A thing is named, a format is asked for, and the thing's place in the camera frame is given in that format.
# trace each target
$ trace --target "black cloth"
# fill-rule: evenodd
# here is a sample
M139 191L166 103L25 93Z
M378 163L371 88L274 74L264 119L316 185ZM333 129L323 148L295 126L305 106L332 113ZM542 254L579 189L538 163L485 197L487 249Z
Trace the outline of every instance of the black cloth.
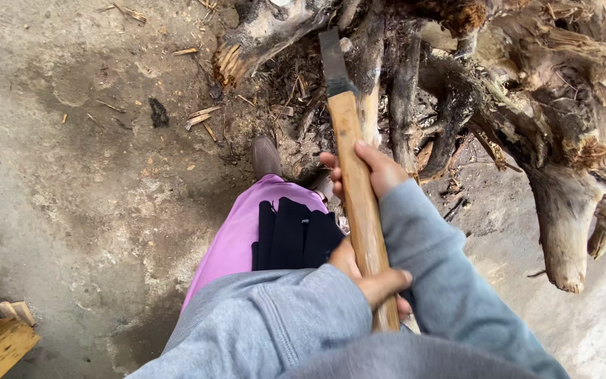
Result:
M252 271L318 268L329 259L345 234L333 212L310 211L307 206L280 198L258 204L258 241L252 244Z

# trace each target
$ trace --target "concrete floor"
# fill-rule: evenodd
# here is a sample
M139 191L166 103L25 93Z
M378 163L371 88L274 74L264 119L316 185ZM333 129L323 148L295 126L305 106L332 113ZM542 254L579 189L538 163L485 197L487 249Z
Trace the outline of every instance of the concrete floor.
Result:
M0 301L26 300L42 335L6 378L117 378L157 357L199 260L253 181L243 153L265 125L250 106L231 97L218 111L227 118L208 120L230 146L182 127L212 104L199 67L209 72L214 36L236 25L232 2L204 32L197 1L128 1L145 26L94 11L106 4L0 1ZM170 55L186 47L201 48ZM151 128L149 97L170 127ZM590 261L580 295L526 278L543 268L526 177L467 164L470 154L459 163L471 206L453 220L471 234L468 256L572 377L606 377L606 255ZM425 187L442 212L446 185Z

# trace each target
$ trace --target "hand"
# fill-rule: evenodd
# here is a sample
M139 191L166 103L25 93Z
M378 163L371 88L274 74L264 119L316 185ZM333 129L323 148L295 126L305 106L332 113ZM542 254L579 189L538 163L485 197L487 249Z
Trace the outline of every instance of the hand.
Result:
M362 278L357 267L354 248L345 237L340 245L333 250L329 263L347 275L362 291L371 310L375 310L390 295L401 292L411 286L413 276L405 270L389 269L370 278ZM404 320L411 313L411 306L402 297L397 297L399 319Z
M358 141L354 145L354 151L371 170L371 185L378 200L409 178L399 163L364 141ZM338 158L332 153L323 152L319 154L319 160L326 166L332 167L333 194L343 200L343 183Z

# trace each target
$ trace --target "brown shoe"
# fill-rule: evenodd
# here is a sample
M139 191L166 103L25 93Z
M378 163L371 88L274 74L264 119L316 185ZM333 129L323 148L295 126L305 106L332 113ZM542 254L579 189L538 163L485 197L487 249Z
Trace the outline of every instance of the brown shoe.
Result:
M277 148L268 137L260 135L252 141L252 168L257 180L268 174L282 176L282 165Z
M317 174L315 181L308 187L310 191L315 192L322 198L322 201L331 200L333 197L333 181L331 180L331 170L322 168Z

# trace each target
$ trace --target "hatchet handle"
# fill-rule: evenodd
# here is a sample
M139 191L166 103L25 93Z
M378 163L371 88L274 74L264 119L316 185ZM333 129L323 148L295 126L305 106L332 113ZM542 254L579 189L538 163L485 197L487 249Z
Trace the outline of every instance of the hatchet handle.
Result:
M329 97L329 113L336 136L338 160L343 175L343 193L348 210L350 239L362 277L389 269L378 200L370 182L370 170L357 157L354 144L362 139L356 99L352 91ZM373 312L373 331L398 331L396 297L390 296Z

